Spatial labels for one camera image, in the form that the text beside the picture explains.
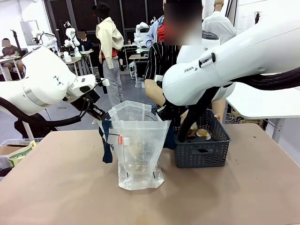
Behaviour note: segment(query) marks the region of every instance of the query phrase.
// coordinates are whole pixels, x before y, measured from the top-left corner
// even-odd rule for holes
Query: red shirt
[[[117,57],[118,53],[117,53],[117,50],[115,50],[114,48],[112,48],[112,57]]]
[[[158,42],[165,40],[165,22],[157,30]]]

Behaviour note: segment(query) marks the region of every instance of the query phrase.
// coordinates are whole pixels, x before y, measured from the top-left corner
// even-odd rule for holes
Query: black bag
[[[31,117],[35,118],[37,120],[46,121],[45,118],[39,113],[36,113],[36,114],[32,115]],[[32,124],[29,124],[29,126],[30,126],[33,136],[36,138],[46,137],[46,135],[49,134],[51,131],[57,131],[56,128],[40,127],[40,126],[36,126],[36,125],[32,125]],[[22,134],[23,138],[28,138],[28,135],[26,133],[26,130],[25,130],[22,120],[18,119],[18,121],[15,122],[15,129]]]

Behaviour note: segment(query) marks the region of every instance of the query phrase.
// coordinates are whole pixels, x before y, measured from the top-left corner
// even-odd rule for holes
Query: yellow round object
[[[198,136],[201,136],[201,137],[206,137],[207,136],[207,130],[205,129],[199,129],[198,130]]]

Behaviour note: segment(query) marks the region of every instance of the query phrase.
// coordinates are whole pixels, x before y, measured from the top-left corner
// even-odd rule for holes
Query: denim shirt
[[[158,41],[158,29],[163,25],[165,16],[162,15],[158,20],[156,20],[152,26],[150,27],[148,33],[147,33],[147,39],[146,39],[146,46],[148,49],[151,48],[153,42]]]

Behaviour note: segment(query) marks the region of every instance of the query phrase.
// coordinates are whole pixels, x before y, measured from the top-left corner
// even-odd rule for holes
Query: gray crate
[[[174,121],[174,131],[177,133],[180,122]],[[204,128],[211,134],[211,140],[201,141],[191,139],[185,143],[177,143],[175,162],[178,168],[200,168],[224,166],[230,142],[230,137],[221,122],[214,117],[212,110],[206,110],[197,121],[198,128]]]

